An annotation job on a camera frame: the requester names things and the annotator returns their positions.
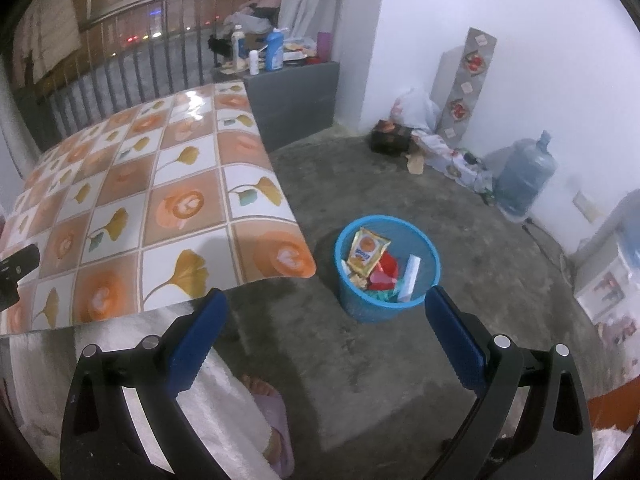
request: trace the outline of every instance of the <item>white bottle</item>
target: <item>white bottle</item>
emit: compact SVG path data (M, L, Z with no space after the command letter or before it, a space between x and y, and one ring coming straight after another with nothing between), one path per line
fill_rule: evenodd
M242 25L236 25L236 30L231 35L231 48L233 51L233 64L236 72L241 72L245 69L244 59L244 32L242 31Z
M260 73L260 58L257 50L249 52L249 74L258 75Z

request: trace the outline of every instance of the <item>metal railing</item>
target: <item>metal railing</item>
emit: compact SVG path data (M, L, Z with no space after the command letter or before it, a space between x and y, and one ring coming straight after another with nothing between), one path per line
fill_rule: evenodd
M36 142L46 149L117 111L212 82L209 35L248 1L125 0L81 23L81 49L32 87L27 99L60 132L52 138L50 128L34 132L38 124L27 121Z

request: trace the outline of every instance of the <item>slipper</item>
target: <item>slipper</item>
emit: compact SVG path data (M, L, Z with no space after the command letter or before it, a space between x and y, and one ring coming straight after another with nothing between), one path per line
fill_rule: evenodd
M252 394L252 396L254 396L258 409L260 409L269 425L282 436L282 454L280 455L280 460L272 464L271 468L280 478L287 478L293 473L294 461L284 400L282 400L282 396L277 391L274 396L255 394Z

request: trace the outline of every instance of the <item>orange floral tablecloth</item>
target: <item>orange floral tablecloth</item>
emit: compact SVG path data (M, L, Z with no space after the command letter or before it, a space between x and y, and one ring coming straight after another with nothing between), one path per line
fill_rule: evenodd
M316 264L242 82L135 106L45 153L0 238L40 266L1 334L135 314Z

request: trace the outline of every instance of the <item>white wall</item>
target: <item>white wall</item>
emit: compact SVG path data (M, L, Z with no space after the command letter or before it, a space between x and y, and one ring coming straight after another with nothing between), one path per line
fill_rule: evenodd
M335 119L351 130L360 130L381 2L342 0L338 12L332 56L340 62Z
M430 90L469 27L498 47L462 144L484 156L547 129L559 169L532 215L575 251L605 218L583 218L578 190L606 216L640 188L640 32L619 0L382 0L359 129Z

